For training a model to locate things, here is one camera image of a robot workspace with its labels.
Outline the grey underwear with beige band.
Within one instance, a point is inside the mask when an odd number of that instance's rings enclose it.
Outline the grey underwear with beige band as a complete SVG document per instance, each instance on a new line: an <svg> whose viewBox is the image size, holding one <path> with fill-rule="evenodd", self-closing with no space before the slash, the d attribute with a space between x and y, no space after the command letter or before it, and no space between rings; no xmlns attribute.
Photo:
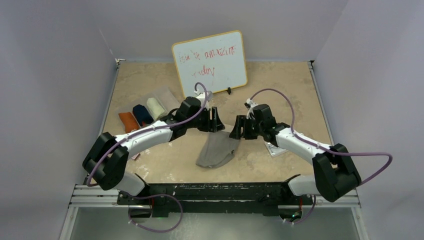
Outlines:
<svg viewBox="0 0 424 240"><path fill-rule="evenodd" d="M211 132L195 164L205 169L220 168L235 157L239 145L240 140L230 138L229 132Z"/></svg>

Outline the pale yellow underwear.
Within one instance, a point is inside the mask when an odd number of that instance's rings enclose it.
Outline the pale yellow underwear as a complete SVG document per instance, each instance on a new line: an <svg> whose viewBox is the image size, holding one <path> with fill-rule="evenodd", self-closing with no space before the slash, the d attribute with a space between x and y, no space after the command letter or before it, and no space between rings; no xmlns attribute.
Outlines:
<svg viewBox="0 0 424 240"><path fill-rule="evenodd" d="M146 101L146 104L147 104L147 108L150 112L151 117L155 121L167 114L164 107L154 97L148 98L147 101Z"/></svg>

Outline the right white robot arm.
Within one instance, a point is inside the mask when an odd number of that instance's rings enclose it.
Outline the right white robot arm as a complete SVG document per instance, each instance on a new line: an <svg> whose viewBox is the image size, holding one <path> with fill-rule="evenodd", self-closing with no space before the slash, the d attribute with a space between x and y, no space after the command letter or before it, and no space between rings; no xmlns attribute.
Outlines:
<svg viewBox="0 0 424 240"><path fill-rule="evenodd" d="M286 180L287 186L281 189L280 196L288 204L302 195L319 195L333 203L362 183L344 145L322 144L308 137L301 140L290 125L276 121L267 104L252 107L247 116L238 115L229 137L236 140L262 137L265 142L294 153L312 165L312 175L297 175Z"/></svg>

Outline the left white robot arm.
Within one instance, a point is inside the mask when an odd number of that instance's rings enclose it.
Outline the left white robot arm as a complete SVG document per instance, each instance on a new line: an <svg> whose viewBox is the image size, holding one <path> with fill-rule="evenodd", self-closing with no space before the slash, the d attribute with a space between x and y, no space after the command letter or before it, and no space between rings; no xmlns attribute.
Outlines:
<svg viewBox="0 0 424 240"><path fill-rule="evenodd" d="M147 127L116 136L109 132L99 135L82 162L88 173L87 185L91 186L94 180L102 190L117 189L129 194L138 205L146 203L149 199L147 183L135 173L126 171L127 161L149 148L182 137L188 129L206 133L224 130L218 109L207 104L207 100L187 97L179 108Z"/></svg>

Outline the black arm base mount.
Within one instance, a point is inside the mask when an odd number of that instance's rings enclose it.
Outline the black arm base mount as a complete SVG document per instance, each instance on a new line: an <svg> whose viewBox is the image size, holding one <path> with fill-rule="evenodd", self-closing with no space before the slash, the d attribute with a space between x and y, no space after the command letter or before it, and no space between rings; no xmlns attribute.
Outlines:
<svg viewBox="0 0 424 240"><path fill-rule="evenodd" d="M231 183L150 183L137 196L118 192L117 204L146 205L154 217L170 213L262 214L266 217L299 216L311 206L311 195L290 193L286 181Z"/></svg>

